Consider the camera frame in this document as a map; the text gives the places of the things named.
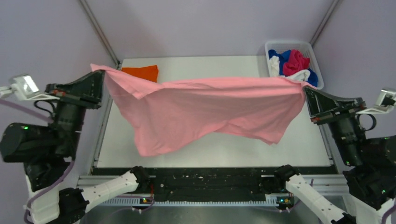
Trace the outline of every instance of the white wall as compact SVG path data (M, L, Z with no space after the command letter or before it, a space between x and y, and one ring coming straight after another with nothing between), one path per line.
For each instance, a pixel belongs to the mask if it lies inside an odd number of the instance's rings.
M66 83L88 73L90 63L112 66L78 1L0 1L0 86L8 85L9 77L27 72L43 90L48 83ZM32 102L18 103L33 108ZM72 186L87 171L99 112L87 112L76 166L67 185ZM0 133L12 122L45 125L3 106L0 116ZM2 224L22 223L22 206L28 198L22 166L0 160Z
M396 88L395 12L394 0L345 0L340 4L314 47L324 91L362 97L372 106L382 87ZM376 118L377 128L367 132L368 137L396 134L395 111ZM348 201L348 212L354 214L356 205Z
M88 0L119 59L264 55L309 41L331 0Z

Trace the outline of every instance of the pile of clothes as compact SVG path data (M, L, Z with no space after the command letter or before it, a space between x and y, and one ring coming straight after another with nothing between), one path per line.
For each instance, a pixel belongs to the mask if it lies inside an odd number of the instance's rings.
M309 68L310 58L304 57L298 50L288 50L278 54L275 50L269 50L269 66L271 77L285 76L288 79L305 81L317 87L318 76Z

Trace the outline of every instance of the metal pole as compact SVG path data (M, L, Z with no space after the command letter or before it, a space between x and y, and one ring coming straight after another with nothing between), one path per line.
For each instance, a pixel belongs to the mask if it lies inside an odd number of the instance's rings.
M83 8L85 14L88 17L88 20L90 21L93 29L95 30L96 35L98 36L100 42L103 44L103 47L105 47L105 50L111 57L112 61L116 66L119 66L120 61L117 59L117 56L114 53L113 48L111 47L108 39L106 38L105 34L103 33L102 28L100 27L98 21L95 18L95 15L93 14L91 8L89 7L88 3L86 0L78 0L80 3L81 7Z
M313 35L313 37L312 37L312 39L310 41L310 44L312 46L315 45L315 43L318 40L319 36L322 34L323 30L325 29L325 27L327 25L327 22L329 21L329 19L331 18L331 16L333 15L333 13L338 8L338 6L340 5L341 2L342 2L342 0L333 0L332 4L330 5L329 9L327 10L324 18L320 22L318 28L316 29L315 34Z

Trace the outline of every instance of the gray floor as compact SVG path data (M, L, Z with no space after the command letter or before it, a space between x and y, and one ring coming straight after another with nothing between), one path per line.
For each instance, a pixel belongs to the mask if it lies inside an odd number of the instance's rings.
M329 200L344 209L342 198ZM140 215L121 207L98 206L90 211L81 224L318 224L318 218L300 204L291 213L262 211L252 207L154 207Z

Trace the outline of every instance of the blue cloth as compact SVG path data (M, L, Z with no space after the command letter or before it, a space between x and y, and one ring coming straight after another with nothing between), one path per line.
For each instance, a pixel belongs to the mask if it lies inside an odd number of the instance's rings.
M283 74L283 64L285 64L286 62L289 61L289 57L290 57L290 52L291 50L285 51L281 54L278 54L275 50L269 50L268 51L268 57L272 58L272 56L278 56L279 57L279 74L281 76L284 76ZM318 86L318 75L312 71L312 69L308 69L308 71L310 71L310 76L308 78L308 83L317 87Z

